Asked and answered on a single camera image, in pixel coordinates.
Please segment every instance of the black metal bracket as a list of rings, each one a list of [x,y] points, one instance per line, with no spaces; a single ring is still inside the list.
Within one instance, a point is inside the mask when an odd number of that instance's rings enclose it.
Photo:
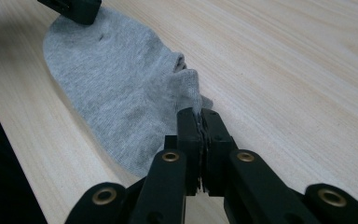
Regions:
[[[91,25],[97,17],[101,0],[37,0],[64,17],[83,25]]]
[[[186,196],[199,189],[224,197],[233,223],[358,223],[358,202],[325,184],[305,195],[288,188],[253,151],[238,149],[220,116],[192,108],[177,114],[177,135],[166,136],[147,177],[125,189],[89,189],[66,223],[184,223]]]

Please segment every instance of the wood grain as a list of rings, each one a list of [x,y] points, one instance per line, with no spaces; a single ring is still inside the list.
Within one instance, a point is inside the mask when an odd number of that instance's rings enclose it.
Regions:
[[[157,32],[198,70],[241,148],[291,188],[324,182],[358,199],[358,1],[103,1]],[[111,161],[50,77],[42,52],[58,14],[0,1],[0,120],[49,223],[83,192],[137,177]],[[227,222],[190,198],[186,223]]]

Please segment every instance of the gray fabric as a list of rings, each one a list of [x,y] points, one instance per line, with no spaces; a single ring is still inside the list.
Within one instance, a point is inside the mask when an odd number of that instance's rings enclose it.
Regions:
[[[108,154],[147,174],[164,136],[176,134],[176,112],[212,107],[198,74],[156,34],[112,9],[91,26],[59,17],[44,41],[48,68]]]

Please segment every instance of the gray sock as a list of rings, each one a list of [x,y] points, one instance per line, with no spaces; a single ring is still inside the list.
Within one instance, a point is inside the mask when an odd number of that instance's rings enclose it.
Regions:
[[[108,154],[143,176],[164,136],[176,134],[176,113],[212,107],[201,97],[198,74],[156,34],[112,9],[91,26],[59,17],[44,54],[50,73]]]

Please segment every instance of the light wood surface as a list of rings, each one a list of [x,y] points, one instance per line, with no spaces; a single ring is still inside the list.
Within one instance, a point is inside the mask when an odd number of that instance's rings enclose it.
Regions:
[[[109,0],[200,74],[240,148],[291,188],[324,182],[358,199],[358,1]],[[58,14],[0,1],[0,121],[49,223],[91,186],[137,177],[111,161],[42,52]],[[222,200],[190,198],[187,223],[225,223]]]

